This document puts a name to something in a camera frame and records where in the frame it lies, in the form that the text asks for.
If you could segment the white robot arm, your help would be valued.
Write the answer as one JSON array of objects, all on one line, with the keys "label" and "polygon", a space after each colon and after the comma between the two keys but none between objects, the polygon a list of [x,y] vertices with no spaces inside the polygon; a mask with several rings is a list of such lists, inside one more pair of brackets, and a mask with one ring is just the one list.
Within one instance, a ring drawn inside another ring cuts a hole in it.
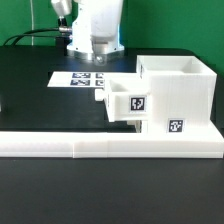
[{"label": "white robot arm", "polygon": [[61,22],[59,30],[71,33],[69,56],[103,65],[124,55],[120,43],[123,0],[50,1]]}]

